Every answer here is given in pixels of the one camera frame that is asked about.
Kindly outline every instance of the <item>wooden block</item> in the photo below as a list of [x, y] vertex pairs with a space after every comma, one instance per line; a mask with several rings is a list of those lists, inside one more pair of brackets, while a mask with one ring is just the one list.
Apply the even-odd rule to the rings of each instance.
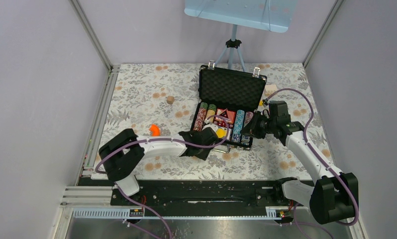
[[277, 90], [278, 90], [278, 87], [276, 87], [276, 85], [266, 85], [265, 86], [265, 95], [269, 96]]
[[170, 105], [172, 105], [172, 104], [174, 103], [174, 101], [175, 101], [175, 98], [174, 98], [173, 96], [168, 96], [168, 97], [166, 98], [166, 102], [167, 102], [168, 104], [170, 104]]

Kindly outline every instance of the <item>orange object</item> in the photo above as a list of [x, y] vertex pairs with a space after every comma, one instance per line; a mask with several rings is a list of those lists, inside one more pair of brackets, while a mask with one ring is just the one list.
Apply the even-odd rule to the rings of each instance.
[[152, 136], [160, 136], [160, 129], [155, 124], [152, 124], [149, 130], [152, 131]]

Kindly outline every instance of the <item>tabletop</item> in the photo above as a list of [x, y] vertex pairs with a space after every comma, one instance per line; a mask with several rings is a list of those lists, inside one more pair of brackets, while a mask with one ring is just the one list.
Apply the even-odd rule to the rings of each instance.
[[[123, 64], [113, 91], [112, 100], [100, 139], [100, 146], [126, 128], [137, 135], [150, 135], [149, 127], [157, 125], [161, 135], [190, 130], [199, 102], [199, 68], [202, 64]], [[267, 85], [278, 89], [294, 88], [303, 92], [314, 107], [314, 119], [308, 136], [328, 160], [332, 160], [321, 118], [301, 63], [245, 64], [248, 72], [254, 67], [267, 76]], [[227, 64], [218, 64], [227, 68]], [[233, 69], [241, 71], [240, 64]], [[172, 105], [167, 96], [175, 97]], [[286, 101], [292, 121], [303, 125], [310, 109], [300, 95], [283, 91], [272, 98]], [[133, 173], [137, 179], [159, 180], [276, 180], [298, 177], [311, 180], [300, 161], [271, 135], [254, 139], [250, 151], [233, 148], [230, 153], [211, 152], [206, 161], [195, 157], [157, 156], [144, 158]], [[106, 175], [92, 174], [92, 179]]]

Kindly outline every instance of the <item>robotic arm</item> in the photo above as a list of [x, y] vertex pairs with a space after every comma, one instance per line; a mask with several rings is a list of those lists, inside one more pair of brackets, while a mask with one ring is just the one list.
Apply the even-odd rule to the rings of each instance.
[[[309, 207], [316, 221], [320, 224], [335, 222], [355, 216], [353, 203], [338, 179], [325, 167], [310, 150], [304, 140], [304, 127], [299, 122], [291, 122], [288, 106], [284, 101], [269, 102], [270, 116], [256, 112], [241, 131], [241, 134], [264, 138], [273, 134], [281, 143], [291, 150], [310, 174], [314, 187], [300, 182], [296, 178], [277, 180], [274, 186], [275, 197], [279, 200], [289, 199]], [[99, 150], [102, 159], [122, 146], [139, 141], [128, 148], [128, 152], [119, 151], [103, 163], [108, 179], [115, 182], [128, 196], [139, 191], [139, 185], [132, 174], [142, 158], [162, 155], [196, 156], [206, 160], [212, 147], [201, 148], [194, 145], [213, 145], [218, 142], [215, 125], [208, 125], [202, 131], [182, 131], [168, 138], [167, 136], [137, 136], [132, 129], [126, 129]], [[316, 148], [315, 152], [328, 162], [333, 170], [351, 191], [358, 203], [358, 180], [352, 173], [343, 173], [329, 162]]]

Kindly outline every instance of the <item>black foam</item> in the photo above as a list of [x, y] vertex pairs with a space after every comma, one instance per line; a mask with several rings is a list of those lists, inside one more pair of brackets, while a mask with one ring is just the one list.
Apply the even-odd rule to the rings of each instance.
[[245, 112], [259, 106], [266, 76], [257, 78], [252, 73], [223, 68], [209, 70], [205, 65], [201, 68], [198, 92], [202, 102]]

